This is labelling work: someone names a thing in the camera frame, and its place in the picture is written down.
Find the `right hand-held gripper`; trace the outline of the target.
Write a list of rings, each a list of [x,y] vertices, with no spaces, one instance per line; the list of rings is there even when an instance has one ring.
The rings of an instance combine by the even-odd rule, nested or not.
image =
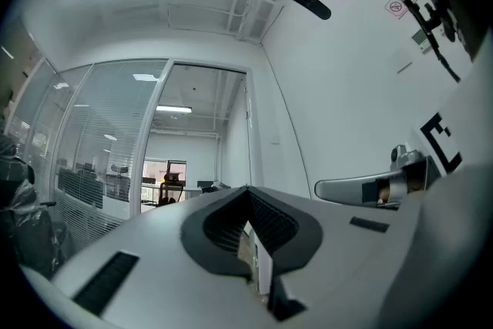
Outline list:
[[[317,181],[317,197],[348,206],[376,207],[381,187],[388,183],[388,207],[396,210],[412,193],[429,190],[440,178],[458,170],[463,158],[450,128],[436,112],[411,130],[406,143],[391,151],[389,172]]]

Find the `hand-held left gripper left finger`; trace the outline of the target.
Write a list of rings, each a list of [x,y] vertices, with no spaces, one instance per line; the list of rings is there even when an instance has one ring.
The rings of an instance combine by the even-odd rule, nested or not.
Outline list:
[[[78,329],[274,329],[242,277],[211,274],[184,250],[183,221],[225,191],[155,208],[77,253],[47,280],[22,268],[55,316]]]

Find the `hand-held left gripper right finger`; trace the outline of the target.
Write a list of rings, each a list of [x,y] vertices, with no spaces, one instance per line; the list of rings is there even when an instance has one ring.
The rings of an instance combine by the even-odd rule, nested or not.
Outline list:
[[[266,188],[246,188],[248,220],[272,260],[270,296],[263,313],[246,316],[247,329],[292,324],[313,317],[335,317],[340,287],[366,270],[395,274],[382,258],[391,238],[410,230],[423,193],[412,193],[398,210],[324,203]]]

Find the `frosted glass door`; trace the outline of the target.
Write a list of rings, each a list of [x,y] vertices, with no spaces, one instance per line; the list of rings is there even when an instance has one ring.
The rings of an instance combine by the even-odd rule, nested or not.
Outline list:
[[[230,112],[230,119],[227,123],[226,138],[223,146],[222,181],[231,187],[250,183],[250,152],[245,88],[244,75],[241,75],[238,91]]]

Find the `black chair wrapped in plastic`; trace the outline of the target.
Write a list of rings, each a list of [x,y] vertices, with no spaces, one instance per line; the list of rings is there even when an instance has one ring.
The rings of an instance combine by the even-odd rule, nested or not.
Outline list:
[[[34,169],[13,139],[0,134],[0,231],[21,265],[51,280],[74,247],[66,224],[52,218],[56,203],[40,201],[34,183]]]

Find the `glass partition with blinds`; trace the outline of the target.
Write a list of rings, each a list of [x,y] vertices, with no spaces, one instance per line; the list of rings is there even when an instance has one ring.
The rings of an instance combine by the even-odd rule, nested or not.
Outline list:
[[[129,201],[107,197],[106,174],[112,164],[127,166],[131,189],[139,131],[165,64],[123,60],[56,72],[42,61],[15,102],[7,135],[34,169],[39,199],[56,203],[52,215],[66,224],[76,250],[131,217]],[[103,183],[103,208],[60,190],[61,168],[93,171]]]

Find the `window with dark frame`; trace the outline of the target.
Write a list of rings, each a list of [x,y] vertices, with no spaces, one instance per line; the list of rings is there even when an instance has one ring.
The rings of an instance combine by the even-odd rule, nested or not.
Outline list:
[[[153,179],[149,183],[159,184],[165,181],[166,174],[177,174],[178,180],[186,185],[186,162],[145,159],[143,165],[143,178]]]

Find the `white wall control panel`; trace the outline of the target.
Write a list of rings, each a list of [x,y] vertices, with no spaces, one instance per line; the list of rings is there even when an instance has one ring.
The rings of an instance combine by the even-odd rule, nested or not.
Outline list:
[[[427,54],[431,51],[431,43],[422,29],[419,29],[411,36],[412,41],[420,49],[422,54]]]

